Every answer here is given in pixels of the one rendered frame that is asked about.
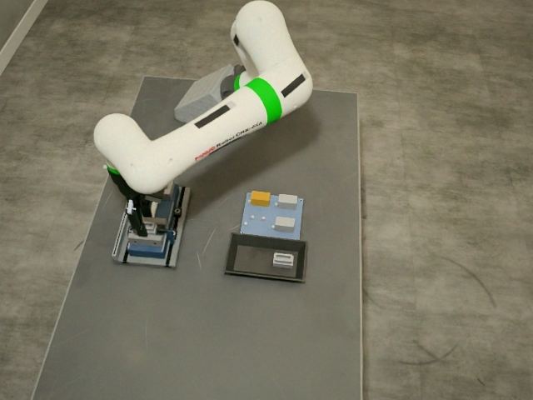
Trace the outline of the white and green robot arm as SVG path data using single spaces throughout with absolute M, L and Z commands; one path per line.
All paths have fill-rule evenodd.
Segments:
M 275 5 L 262 0 L 245 5 L 232 24 L 231 39 L 244 66 L 237 64 L 222 80 L 222 102 L 208 112 L 155 141 L 123 114 L 97 124 L 94 143 L 116 185 L 160 203 L 165 186 L 188 168 L 307 102 L 311 75 Z

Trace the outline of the yellow-orange block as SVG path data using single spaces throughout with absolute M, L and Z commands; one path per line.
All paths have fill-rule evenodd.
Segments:
M 270 193 L 252 191 L 251 205 L 269 207 Z

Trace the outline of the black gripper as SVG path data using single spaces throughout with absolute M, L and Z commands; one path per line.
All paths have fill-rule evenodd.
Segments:
M 140 237 L 147 237 L 147 230 L 142 220 L 144 218 L 152 218 L 152 211 L 150 209 L 151 201 L 146 200 L 146 194 L 141 195 L 139 192 L 134 191 L 130 187 L 119 187 L 121 194 L 127 197 L 128 208 L 125 209 L 125 213 L 131 224 L 132 229 L 137 230 L 137 235 Z M 141 229 L 141 230 L 138 230 Z

